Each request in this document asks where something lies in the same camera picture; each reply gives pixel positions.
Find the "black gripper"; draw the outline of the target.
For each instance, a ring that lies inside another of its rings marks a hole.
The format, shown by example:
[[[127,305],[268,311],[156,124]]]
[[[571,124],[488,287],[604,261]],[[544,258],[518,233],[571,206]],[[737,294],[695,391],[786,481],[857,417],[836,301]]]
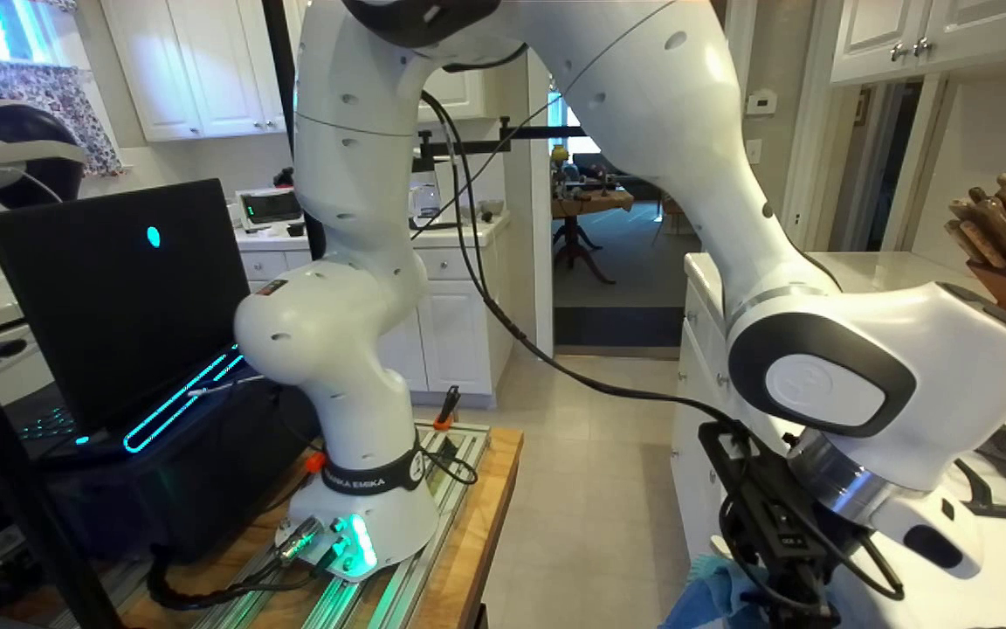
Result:
[[[868,529],[826,509],[788,460],[745,425],[705,422],[700,445],[724,487],[721,534],[756,580],[752,601],[772,629],[836,629],[828,580],[871,542]]]

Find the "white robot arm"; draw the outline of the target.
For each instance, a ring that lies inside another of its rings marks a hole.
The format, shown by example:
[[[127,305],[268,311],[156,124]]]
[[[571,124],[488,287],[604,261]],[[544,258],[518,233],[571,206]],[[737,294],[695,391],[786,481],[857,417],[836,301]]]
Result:
[[[877,534],[970,577],[970,521],[937,498],[947,464],[1006,417],[1006,316],[947,285],[848,294],[778,229],[739,137],[739,82],[709,0],[310,0],[294,92],[294,194],[324,255],[246,298],[234,333],[260,375],[294,386],[328,449],[291,519],[334,534],[333,569],[366,580],[436,534],[406,380],[376,340],[420,301],[410,246],[412,140],[440,69],[535,52],[601,158],[686,213],[724,275],[728,375],[804,431],[749,456],[728,498],[778,479],[799,534],[840,555]]]

